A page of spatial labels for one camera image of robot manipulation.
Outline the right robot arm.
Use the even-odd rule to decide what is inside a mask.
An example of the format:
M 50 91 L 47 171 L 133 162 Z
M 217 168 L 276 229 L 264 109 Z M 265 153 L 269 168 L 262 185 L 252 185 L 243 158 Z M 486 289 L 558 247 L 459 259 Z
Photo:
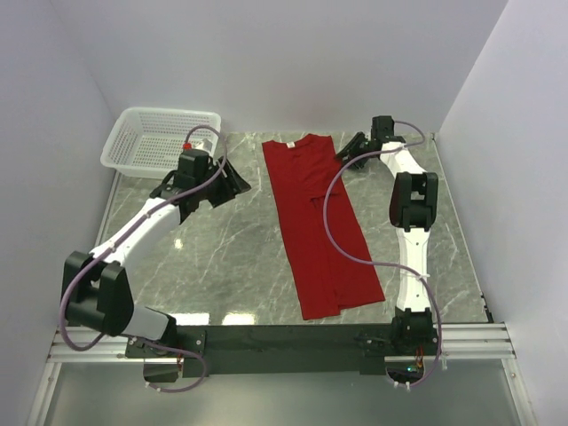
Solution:
M 438 175 L 420 166 L 410 153 L 412 146 L 426 142 L 424 133 L 418 130 L 421 139 L 408 142 L 395 134 L 398 124 L 411 125 L 389 115 L 376 116 L 368 135 L 356 133 L 336 155 L 342 162 L 341 172 L 360 170 L 368 160 L 376 158 L 394 177 L 389 220 L 398 238 L 399 260 L 367 264 L 399 270 L 395 314 L 388 337 L 369 336 L 363 341 L 387 348 L 396 355 L 436 354 L 441 344 L 441 319 L 428 285 L 427 254 L 430 230 L 438 213 Z

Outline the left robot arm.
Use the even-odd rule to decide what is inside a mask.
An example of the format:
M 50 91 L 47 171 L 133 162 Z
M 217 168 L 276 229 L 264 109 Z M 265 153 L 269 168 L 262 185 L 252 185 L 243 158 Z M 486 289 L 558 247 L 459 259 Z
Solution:
M 125 226 L 91 251 L 75 251 L 66 259 L 59 306 L 64 342 L 75 351 L 82 350 L 66 331 L 71 322 L 97 331 L 100 337 L 144 339 L 156 356 L 170 355 L 178 344 L 176 319 L 136 304 L 128 272 L 202 201 L 216 208 L 250 188 L 225 157 L 214 160 L 201 149 L 184 150 L 177 168 L 155 187 Z

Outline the red t shirt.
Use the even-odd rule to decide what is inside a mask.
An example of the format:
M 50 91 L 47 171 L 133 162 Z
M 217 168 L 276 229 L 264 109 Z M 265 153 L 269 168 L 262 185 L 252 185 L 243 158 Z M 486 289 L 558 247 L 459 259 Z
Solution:
M 262 144 L 304 320 L 384 301 L 330 136 Z

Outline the white plastic basket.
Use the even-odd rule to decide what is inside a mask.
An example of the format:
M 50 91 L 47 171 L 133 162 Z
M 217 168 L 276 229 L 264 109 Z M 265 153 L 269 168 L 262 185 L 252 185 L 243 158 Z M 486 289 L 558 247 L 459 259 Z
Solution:
M 132 178 L 163 178 L 178 165 L 184 143 L 215 153 L 221 130 L 217 113 L 129 107 L 116 120 L 100 156 L 103 166 Z

